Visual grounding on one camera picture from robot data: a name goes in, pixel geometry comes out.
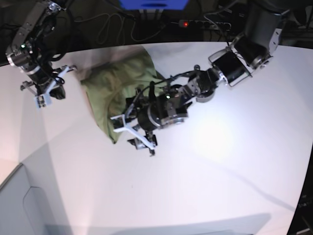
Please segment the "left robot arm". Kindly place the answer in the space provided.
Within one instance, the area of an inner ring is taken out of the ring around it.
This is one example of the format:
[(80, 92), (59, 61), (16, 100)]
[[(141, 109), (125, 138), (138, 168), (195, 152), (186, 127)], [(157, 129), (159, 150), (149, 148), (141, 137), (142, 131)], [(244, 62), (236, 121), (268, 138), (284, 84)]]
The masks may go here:
[(193, 101), (206, 103), (221, 84), (234, 87), (264, 68), (277, 48), (278, 27), (291, 7), (282, 0), (252, 0), (248, 9), (243, 31), (209, 56), (209, 69), (195, 65), (191, 71), (162, 79), (159, 94), (154, 81), (137, 88), (135, 95), (126, 99), (123, 113), (111, 117), (113, 131), (131, 134), (130, 144), (136, 149), (147, 148), (154, 155), (156, 129), (183, 123)]

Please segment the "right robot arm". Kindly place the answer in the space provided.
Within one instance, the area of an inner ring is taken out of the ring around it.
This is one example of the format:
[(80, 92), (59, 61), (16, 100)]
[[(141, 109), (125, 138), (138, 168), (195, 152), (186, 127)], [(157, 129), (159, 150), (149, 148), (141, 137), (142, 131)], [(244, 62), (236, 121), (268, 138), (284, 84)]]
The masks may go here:
[[(73, 43), (75, 23), (69, 6), (67, 0), (36, 1), (7, 47), (5, 55), (9, 64), (19, 68), (31, 80), (21, 86), (22, 90), (34, 86), (37, 94), (42, 95), (51, 85), (48, 95), (58, 100), (65, 99), (65, 82), (60, 74), (62, 70), (54, 69), (52, 63), (61, 60)], [(55, 29), (57, 16), (62, 11), (70, 20), (69, 34), (61, 40), (60, 49), (49, 49), (45, 38)]]

